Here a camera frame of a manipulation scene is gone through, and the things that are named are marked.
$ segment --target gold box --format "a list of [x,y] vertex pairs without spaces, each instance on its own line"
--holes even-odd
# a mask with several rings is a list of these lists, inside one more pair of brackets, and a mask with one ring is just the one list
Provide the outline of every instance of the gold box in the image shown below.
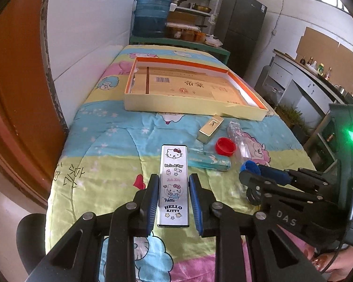
[[197,139],[204,144],[207,144],[211,138],[217,132],[218,127],[220,127],[223,122],[223,118],[219,115],[214,115],[208,123],[206,123],[198,132]]

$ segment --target red bottle cap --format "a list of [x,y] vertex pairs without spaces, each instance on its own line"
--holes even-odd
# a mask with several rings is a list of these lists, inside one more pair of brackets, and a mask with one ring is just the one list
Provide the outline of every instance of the red bottle cap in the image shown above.
[[234,154],[237,147],[235,146],[232,140],[225,137],[221,137],[217,140],[215,149],[219,155],[230,157]]

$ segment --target hello kitty box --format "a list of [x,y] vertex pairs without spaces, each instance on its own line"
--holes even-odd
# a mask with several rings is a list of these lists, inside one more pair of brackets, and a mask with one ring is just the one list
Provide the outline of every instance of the hello kitty box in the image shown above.
[[185,145],[162,145],[158,227],[189,227],[188,166]]
[[128,111],[219,115],[261,121],[266,106],[232,71],[183,60],[137,57],[124,92]]

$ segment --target cartoon print blanket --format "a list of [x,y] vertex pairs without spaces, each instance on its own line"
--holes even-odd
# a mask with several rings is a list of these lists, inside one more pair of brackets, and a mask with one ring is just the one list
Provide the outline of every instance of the cartoon print blanket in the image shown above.
[[[48,200],[46,251],[83,213],[110,213],[131,201],[147,185],[150,175],[159,173],[163,144],[184,144],[214,153],[217,139],[227,136],[227,125],[235,120],[225,118],[215,137],[203,145],[196,136],[209,116],[125,111],[123,92],[136,56],[189,60],[225,68],[210,54],[189,49],[131,45],[122,50],[80,107],[71,126]],[[239,123],[255,162],[280,169],[313,169],[302,146],[277,115],[265,117],[262,122],[240,119]],[[218,200],[236,211],[255,211],[239,195],[237,170],[189,168],[189,174],[193,172]],[[198,236],[192,209],[189,228],[155,226],[151,236],[136,238],[134,246],[138,282],[214,281],[215,240]],[[107,240],[102,251],[100,282],[104,282],[106,250]]]

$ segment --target gray refrigerator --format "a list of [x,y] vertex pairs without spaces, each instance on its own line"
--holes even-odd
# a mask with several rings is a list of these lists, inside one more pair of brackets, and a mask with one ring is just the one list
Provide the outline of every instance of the gray refrigerator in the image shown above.
[[214,35],[230,52],[227,66],[240,77],[249,66],[266,12],[256,0],[222,0]]

